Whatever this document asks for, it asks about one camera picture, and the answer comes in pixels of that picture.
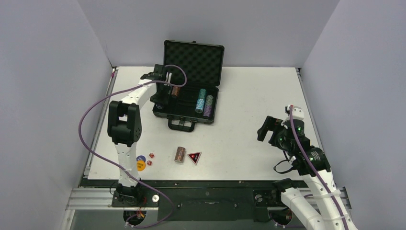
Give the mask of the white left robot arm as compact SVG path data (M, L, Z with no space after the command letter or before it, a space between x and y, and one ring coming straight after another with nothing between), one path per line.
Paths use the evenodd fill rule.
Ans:
M117 193L131 206L139 205L143 199L136 160L136 145L142 134L140 110L151 97L165 90L168 81L167 67L155 65L152 72L141 76L137 89L119 101L111 101L108 107L107 133L120 166Z

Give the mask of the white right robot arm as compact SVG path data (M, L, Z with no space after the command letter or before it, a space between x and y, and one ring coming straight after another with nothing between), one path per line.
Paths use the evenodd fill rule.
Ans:
M340 197L341 191L336 187L325 153L305 136L303 109L288 105L285 112L284 120L266 117L257 131L257 140L263 141L267 132L272 132L269 144L283 152L285 162L291 165L288 171L297 171L301 176L316 207L290 178L273 182L271 201L285 205L307 230L355 230L357 227Z

